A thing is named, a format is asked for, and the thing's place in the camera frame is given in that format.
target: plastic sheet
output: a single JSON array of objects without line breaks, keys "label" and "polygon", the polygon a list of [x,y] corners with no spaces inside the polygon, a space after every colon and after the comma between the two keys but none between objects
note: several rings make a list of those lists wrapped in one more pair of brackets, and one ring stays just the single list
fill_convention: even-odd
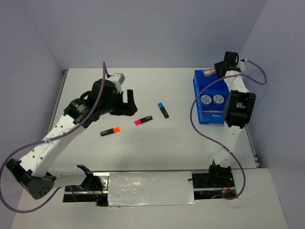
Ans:
[{"label": "plastic sheet", "polygon": [[111,173],[109,206],[187,205],[195,203],[191,172]]}]

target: plastic container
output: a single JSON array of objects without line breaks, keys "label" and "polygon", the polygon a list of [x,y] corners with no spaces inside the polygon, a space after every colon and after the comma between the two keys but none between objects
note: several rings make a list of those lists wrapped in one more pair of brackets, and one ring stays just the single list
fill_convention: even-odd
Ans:
[{"label": "plastic container", "polygon": [[[212,83],[213,81],[217,80],[217,74],[213,74],[210,77],[204,77],[203,70],[195,70],[195,76],[193,79],[194,90],[195,90],[195,97],[199,94],[199,92],[205,88],[207,85]],[[198,113],[198,120],[200,124],[223,124],[223,115],[222,113],[204,113],[203,111],[222,111],[224,109],[224,105],[227,101],[229,96],[229,89],[227,84],[222,80],[219,81],[208,89],[206,89],[203,94],[209,95],[211,98],[214,97],[216,94],[220,94],[224,97],[224,104],[223,105],[214,105],[211,103],[209,106],[202,106],[201,103],[201,96],[196,101],[197,105],[197,113]]]}]

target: wall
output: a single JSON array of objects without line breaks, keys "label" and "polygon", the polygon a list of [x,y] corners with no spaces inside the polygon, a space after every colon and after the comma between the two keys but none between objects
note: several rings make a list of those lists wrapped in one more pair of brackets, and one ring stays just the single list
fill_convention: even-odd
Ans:
[{"label": "wall", "polygon": [[[17,147],[46,134],[62,79],[62,72],[25,12],[17,0],[1,1],[0,162]],[[1,190],[17,207],[22,188],[7,169]],[[0,214],[1,228],[10,228],[15,214],[2,203]]]},{"label": "wall", "polygon": [[239,52],[266,0],[24,0],[63,69],[212,66]]},{"label": "wall", "polygon": [[[271,171],[290,229],[305,225],[304,8],[303,0],[268,0],[241,55],[268,75],[267,86],[248,82],[258,97],[250,131],[260,161]],[[250,74],[262,77],[258,71]]]}]

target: pink cap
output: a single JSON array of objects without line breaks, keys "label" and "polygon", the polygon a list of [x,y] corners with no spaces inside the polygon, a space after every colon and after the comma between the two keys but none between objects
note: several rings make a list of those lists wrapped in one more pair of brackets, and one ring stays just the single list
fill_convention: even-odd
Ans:
[{"label": "pink cap", "polygon": [[140,120],[137,120],[137,121],[134,121],[135,125],[140,125],[141,124],[141,121]]}]

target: purple cable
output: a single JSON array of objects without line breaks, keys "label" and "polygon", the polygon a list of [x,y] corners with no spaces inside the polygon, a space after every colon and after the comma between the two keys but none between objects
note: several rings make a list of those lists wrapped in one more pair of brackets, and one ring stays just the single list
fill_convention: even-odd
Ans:
[{"label": "purple cable", "polygon": [[73,196],[73,200],[74,200],[74,202],[76,202],[76,198],[75,198],[75,194],[74,194],[72,185],[69,185],[69,188],[71,190],[71,193],[72,193],[72,196]]},{"label": "purple cable", "polygon": [[[106,80],[105,80],[105,79],[106,79],[106,75],[109,76],[108,71],[107,71],[107,68],[106,68],[106,63],[103,62],[103,78],[102,78],[102,84],[101,84],[101,88],[100,88],[99,94],[98,94],[98,96],[97,96],[97,98],[96,98],[96,101],[95,101],[95,103],[94,103],[92,109],[90,110],[90,112],[88,113],[88,115],[84,118],[84,120],[82,120],[76,127],[74,127],[72,130],[68,131],[67,133],[65,133],[65,134],[63,134],[63,135],[60,135],[60,136],[57,136],[57,137],[50,138],[51,141],[58,140],[58,139],[60,139],[60,138],[62,138],[62,137],[65,137],[65,136],[67,136],[67,135],[73,133],[75,130],[77,130],[80,126],[82,126],[82,125],[90,118],[90,116],[91,116],[92,113],[94,112],[94,110],[95,110],[95,108],[97,107],[97,105],[98,105],[98,103],[99,103],[99,100],[100,100],[100,98],[101,98],[101,95],[102,95],[102,92],[103,92],[103,88],[104,88],[104,85],[105,85],[105,81],[106,81]],[[3,164],[2,164],[1,167],[0,167],[0,182],[1,182],[1,176],[2,176],[2,172],[3,172],[4,168],[5,168],[5,165],[6,165],[6,163],[9,161],[9,159],[10,159],[12,156],[14,156],[17,152],[19,152],[19,151],[21,151],[21,150],[23,150],[23,149],[25,149],[25,148],[28,148],[28,147],[30,147],[30,146],[36,146],[36,145],[44,144],[44,143],[45,143],[45,142],[44,142],[43,140],[37,141],[37,142],[33,142],[33,143],[27,144],[27,145],[25,145],[25,146],[22,146],[22,147],[16,149],[14,152],[12,152],[10,155],[8,155],[8,157],[4,160]],[[36,211],[36,210],[42,208],[44,205],[46,205],[46,204],[52,199],[52,197],[56,194],[56,192],[57,192],[59,189],[60,189],[60,187],[57,188],[57,189],[53,192],[53,194],[52,194],[43,204],[41,204],[40,206],[38,206],[38,207],[36,207],[36,208],[34,208],[34,209],[31,209],[31,210],[18,210],[18,209],[15,209],[15,208],[11,207],[11,206],[5,201],[5,199],[3,198],[2,191],[1,191],[1,186],[0,186],[0,200],[1,200],[1,202],[4,204],[4,206],[6,206],[6,207],[7,207],[9,210],[11,210],[11,211],[14,211],[14,212],[16,212],[16,213],[30,213],[30,212],[34,212],[34,211]]]},{"label": "purple cable", "polygon": [[219,141],[217,141],[217,140],[215,140],[215,139],[213,139],[213,138],[211,138],[211,137],[208,137],[208,136],[204,135],[203,133],[201,133],[201,132],[195,127],[194,122],[193,122],[192,113],[193,113],[193,109],[194,109],[195,103],[196,103],[197,99],[201,96],[201,94],[202,94],[207,88],[209,88],[210,86],[212,86],[213,84],[215,84],[215,83],[217,83],[217,82],[219,82],[219,81],[221,81],[221,80],[224,80],[224,79],[227,79],[227,78],[232,78],[232,77],[237,77],[237,76],[239,76],[239,75],[242,75],[242,76],[245,76],[245,77],[247,77],[248,79],[250,79],[250,80],[252,80],[252,81],[254,81],[255,83],[258,83],[258,84],[260,84],[260,85],[266,84],[266,83],[267,83],[267,76],[266,76],[266,73],[264,72],[264,70],[263,70],[260,66],[258,66],[256,63],[254,63],[254,62],[252,62],[252,61],[248,61],[248,62],[251,63],[251,64],[253,64],[253,65],[255,65],[256,67],[258,67],[258,68],[262,71],[262,73],[263,73],[263,75],[264,75],[264,79],[265,79],[265,81],[264,81],[263,83],[261,83],[261,82],[255,80],[255,79],[253,79],[252,77],[250,77],[250,76],[248,76],[248,75],[246,75],[246,74],[242,74],[242,73],[241,73],[241,74],[237,74],[237,75],[230,75],[230,76],[226,76],[226,77],[220,78],[220,79],[215,80],[214,82],[210,83],[209,85],[207,85],[205,88],[203,88],[203,89],[199,92],[199,94],[197,95],[197,97],[196,97],[195,100],[193,101],[193,104],[192,104],[192,107],[191,107],[191,111],[190,111],[190,120],[191,120],[191,124],[192,124],[192,127],[194,128],[194,130],[195,130],[198,134],[200,134],[202,137],[205,137],[205,138],[207,138],[207,139],[209,139],[209,140],[211,140],[211,141],[217,143],[218,145],[222,146],[229,154],[231,154],[231,156],[235,159],[235,161],[237,162],[238,166],[240,167],[240,169],[241,169],[241,171],[242,171],[243,178],[244,178],[244,183],[243,183],[242,189],[241,189],[240,192],[239,192],[235,197],[233,197],[233,198],[226,198],[226,197],[225,197],[225,194],[227,194],[228,192],[234,192],[234,190],[229,190],[229,191],[223,193],[223,198],[224,198],[224,199],[227,199],[227,200],[232,200],[232,199],[238,198],[238,197],[242,194],[242,192],[244,191],[244,188],[245,188],[245,186],[246,186],[246,175],[245,175],[245,173],[244,173],[244,169],[243,169],[242,165],[240,164],[239,160],[237,159],[237,157],[236,157],[232,152],[230,152],[230,149],[229,149],[228,147],[226,147],[226,146],[225,146],[224,144],[222,144],[221,142],[219,142]]}]

